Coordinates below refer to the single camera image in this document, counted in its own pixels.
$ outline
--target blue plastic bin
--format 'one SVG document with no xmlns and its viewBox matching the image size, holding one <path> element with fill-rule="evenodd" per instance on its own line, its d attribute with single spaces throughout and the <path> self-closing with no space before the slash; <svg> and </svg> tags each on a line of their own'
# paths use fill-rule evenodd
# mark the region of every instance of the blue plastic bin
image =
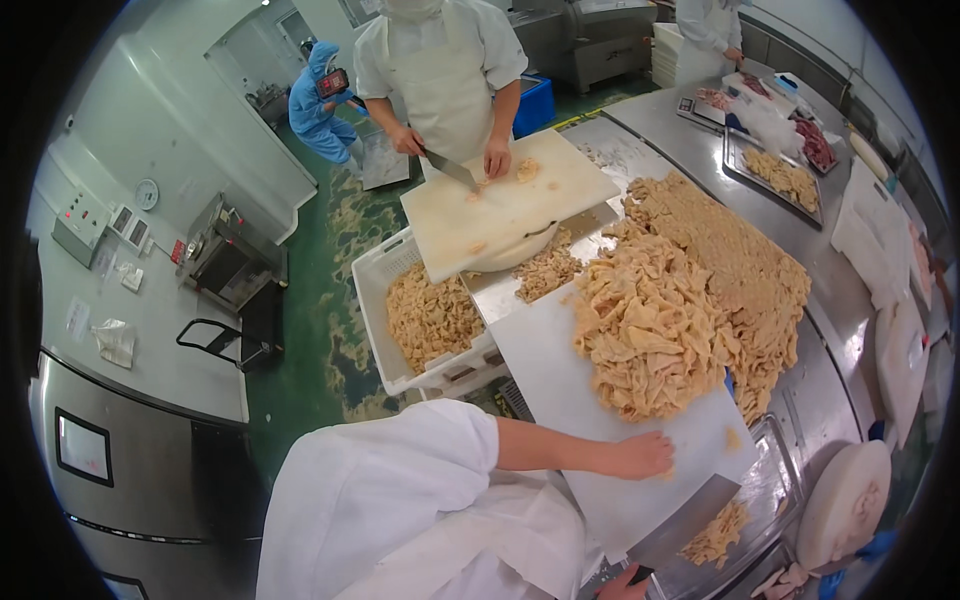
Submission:
<svg viewBox="0 0 960 600">
<path fill-rule="evenodd" d="M 514 137 L 523 137 L 535 132 L 553 120 L 557 113 L 553 109 L 553 85 L 550 80 L 537 75 L 521 75 L 520 108 L 514 118 Z"/>
</svg>

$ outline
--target face mask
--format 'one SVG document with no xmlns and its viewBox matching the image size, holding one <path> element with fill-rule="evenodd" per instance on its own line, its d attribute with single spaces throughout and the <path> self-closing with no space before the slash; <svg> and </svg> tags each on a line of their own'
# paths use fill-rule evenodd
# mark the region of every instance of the face mask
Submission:
<svg viewBox="0 0 960 600">
<path fill-rule="evenodd" d="M 381 0 L 380 14 L 422 23 L 440 11 L 444 0 Z"/>
</svg>

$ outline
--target blue protective suit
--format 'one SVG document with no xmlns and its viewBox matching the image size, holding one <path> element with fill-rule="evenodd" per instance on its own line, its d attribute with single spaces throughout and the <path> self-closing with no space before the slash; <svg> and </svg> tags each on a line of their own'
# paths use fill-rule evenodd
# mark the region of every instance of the blue protective suit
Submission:
<svg viewBox="0 0 960 600">
<path fill-rule="evenodd" d="M 346 89 L 339 94 L 321 100 L 317 81 L 326 73 L 326 63 L 340 50 L 329 41 L 318 41 L 310 51 L 306 68 L 290 89 L 290 128 L 301 142 L 320 156 L 337 164 L 350 158 L 347 146 L 356 141 L 357 132 L 347 121 L 333 116 L 333 110 L 324 110 L 328 102 L 341 105 L 353 97 Z"/>
</svg>

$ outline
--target white uniform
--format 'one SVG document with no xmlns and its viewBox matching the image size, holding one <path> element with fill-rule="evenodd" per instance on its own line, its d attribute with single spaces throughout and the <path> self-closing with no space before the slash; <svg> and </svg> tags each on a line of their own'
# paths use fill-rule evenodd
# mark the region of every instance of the white uniform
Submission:
<svg viewBox="0 0 960 600">
<path fill-rule="evenodd" d="M 684 36 L 677 58 L 677 85 L 723 77 L 733 72 L 728 48 L 740 49 L 738 0 L 677 0 L 677 26 Z"/>
<path fill-rule="evenodd" d="M 379 16 L 354 52 L 357 95 L 399 92 L 427 148 L 464 162 L 483 154 L 492 94 L 519 78 L 527 57 L 506 15 L 480 0 L 445 0 L 422 22 Z"/>
<path fill-rule="evenodd" d="M 257 600 L 573 598 L 585 528 L 535 473 L 495 470 L 495 418 L 439 399 L 297 440 L 274 484 Z"/>
</svg>

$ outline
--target knife handle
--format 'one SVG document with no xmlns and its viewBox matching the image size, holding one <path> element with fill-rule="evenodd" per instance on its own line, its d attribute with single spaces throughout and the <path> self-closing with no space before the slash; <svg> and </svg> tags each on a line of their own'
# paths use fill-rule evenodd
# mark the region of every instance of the knife handle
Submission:
<svg viewBox="0 0 960 600">
<path fill-rule="evenodd" d="M 627 584 L 627 587 L 635 586 L 636 584 L 640 583 L 641 581 L 643 581 L 643 580 L 646 579 L 647 577 L 650 577 L 650 575 L 651 575 L 653 572 L 654 572 L 654 569 L 650 568 L 649 566 L 643 566 L 643 565 L 641 565 L 641 566 L 636 570 L 636 573 L 634 574 L 634 576 L 630 579 L 630 583 Z"/>
</svg>

